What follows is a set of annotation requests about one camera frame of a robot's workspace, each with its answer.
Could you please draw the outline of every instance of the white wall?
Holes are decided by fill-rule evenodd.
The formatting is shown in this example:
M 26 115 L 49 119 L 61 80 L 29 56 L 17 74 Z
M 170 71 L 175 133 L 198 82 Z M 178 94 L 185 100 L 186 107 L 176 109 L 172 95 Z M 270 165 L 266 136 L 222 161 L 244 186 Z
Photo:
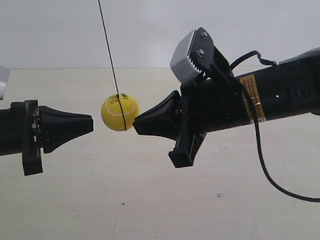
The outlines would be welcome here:
M 179 87 L 169 69 L 117 75 L 142 112 Z M 0 239 L 319 240 L 320 203 L 269 184 L 252 125 L 208 134 L 195 165 L 176 169 L 168 157 L 174 141 L 104 126 L 100 107 L 114 90 L 110 70 L 11 73 L 0 109 L 38 99 L 92 115 L 94 132 L 42 155 L 43 174 L 24 177 L 19 154 L 0 158 Z M 290 191 L 320 197 L 320 118 L 305 114 L 260 128 L 271 176 Z
M 319 0 L 101 0 L 116 68 L 166 68 L 204 27 L 230 62 L 275 61 L 320 46 Z M 256 65 L 253 58 L 246 65 Z M 0 66 L 109 68 L 97 0 L 1 0 Z

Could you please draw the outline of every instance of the tennis ball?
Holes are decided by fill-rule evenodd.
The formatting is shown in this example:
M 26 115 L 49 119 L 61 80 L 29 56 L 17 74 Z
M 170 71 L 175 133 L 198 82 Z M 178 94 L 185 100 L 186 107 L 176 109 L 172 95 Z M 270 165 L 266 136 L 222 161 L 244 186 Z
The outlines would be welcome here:
M 101 107 L 101 118 L 104 124 L 111 130 L 118 132 L 132 128 L 133 122 L 139 114 L 140 109 L 137 101 L 124 93 L 119 96 L 117 94 L 109 96 Z

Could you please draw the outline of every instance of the orange label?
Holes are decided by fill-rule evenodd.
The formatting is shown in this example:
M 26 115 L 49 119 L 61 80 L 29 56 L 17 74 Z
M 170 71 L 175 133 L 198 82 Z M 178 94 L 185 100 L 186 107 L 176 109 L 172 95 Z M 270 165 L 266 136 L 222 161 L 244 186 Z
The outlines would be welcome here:
M 255 111 L 258 116 L 258 121 L 265 122 L 266 117 L 265 117 L 264 109 L 263 109 L 261 101 L 260 101 L 255 75 L 252 74 L 252 75 L 248 75 L 248 76 L 243 76 L 239 79 L 239 81 L 240 81 L 240 83 L 242 83 L 242 85 L 246 88 L 246 90 L 249 93 L 249 96 L 255 106 Z M 246 96 L 243 93 L 242 93 L 242 97 L 243 97 L 244 105 L 246 108 L 246 112 L 249 116 L 249 119 L 250 119 L 251 123 L 254 123 L 254 117 L 253 117 L 253 114 L 250 110 L 249 103 L 246 99 Z

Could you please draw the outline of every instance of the black string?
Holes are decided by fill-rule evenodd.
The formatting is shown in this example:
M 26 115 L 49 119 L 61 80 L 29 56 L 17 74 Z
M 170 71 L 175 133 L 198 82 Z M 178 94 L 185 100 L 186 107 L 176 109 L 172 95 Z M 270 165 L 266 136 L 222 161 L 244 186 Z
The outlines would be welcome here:
M 117 93 L 116 97 L 118 98 L 118 102 L 120 105 L 120 109 L 121 109 L 121 113 L 122 113 L 122 117 L 123 117 L 123 121 L 124 121 L 124 130 L 127 131 L 126 118 L 125 118 L 124 110 L 123 110 L 121 102 L 120 102 L 120 95 L 119 95 L 119 90 L 118 90 L 116 73 L 115 73 L 114 63 L 113 63 L 112 57 L 111 57 L 111 51 L 110 51 L 110 46 L 109 46 L 109 41 L 108 41 L 108 36 L 107 36 L 107 31 L 106 31 L 106 25 L 105 25 L 104 15 L 102 13 L 100 0 L 98 0 L 98 3 L 99 3 L 99 8 L 100 8 L 100 15 L 101 15 L 101 20 L 102 20 L 102 25 L 103 25 L 103 30 L 104 30 L 104 36 L 105 36 L 105 40 L 106 40 L 106 46 L 108 47 L 108 52 L 109 52 L 109 58 L 110 58 L 110 63 L 111 63 L 111 68 L 112 68 L 112 73 L 113 73 L 113 78 L 114 78 L 114 83 L 115 83 L 115 89 L 116 89 L 116 93 Z
M 232 66 L 232 69 L 234 69 L 238 64 L 240 64 L 241 62 L 243 62 L 244 60 L 254 56 L 254 55 L 258 55 L 258 58 L 261 62 L 261 60 L 263 61 L 262 64 L 264 65 L 275 65 L 274 61 L 269 61 L 269 60 L 265 60 L 261 58 L 261 55 L 259 52 L 257 51 L 252 51 L 247 53 L 246 55 L 238 58 L 236 61 L 234 61 L 233 64 L 231 64 L 230 66 Z M 260 130 L 259 130 L 259 121 L 258 121 L 258 114 L 255 108 L 255 104 L 252 101 L 247 89 L 245 88 L 245 86 L 243 86 L 240 81 L 238 81 L 237 79 L 233 78 L 235 84 L 241 89 L 241 91 L 243 92 L 246 100 L 249 103 L 249 108 L 250 111 L 252 112 L 253 115 L 253 120 L 254 120 L 254 129 L 255 129 L 255 138 L 256 138 L 256 145 L 257 145 L 257 151 L 258 151 L 258 156 L 259 156 L 259 160 L 260 160 L 260 164 L 263 170 L 264 175 L 266 176 L 266 178 L 268 179 L 268 181 L 280 192 L 282 192 L 285 195 L 288 195 L 289 197 L 295 198 L 295 199 L 299 199 L 302 201 L 306 201 L 306 202 L 312 202 L 312 203 L 320 203 L 320 198 L 315 198 L 315 197 L 308 197 L 308 196 L 302 196 L 302 195 L 298 195 L 296 193 L 290 192 L 286 189 L 284 189 L 283 187 L 281 187 L 280 185 L 278 185 L 270 176 L 266 164 L 265 164 L 265 160 L 264 160 L 264 156 L 262 153 L 262 145 L 261 145 L 261 138 L 260 138 Z

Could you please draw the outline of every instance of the screw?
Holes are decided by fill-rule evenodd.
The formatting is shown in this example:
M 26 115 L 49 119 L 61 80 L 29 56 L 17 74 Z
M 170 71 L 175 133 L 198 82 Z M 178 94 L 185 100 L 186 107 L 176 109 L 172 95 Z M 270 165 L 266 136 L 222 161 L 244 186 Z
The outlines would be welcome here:
M 199 49 L 198 51 L 196 51 L 196 54 L 202 59 L 205 52 L 202 49 Z
M 201 36 L 205 40 L 208 37 L 208 33 L 204 31 L 203 33 L 201 33 Z

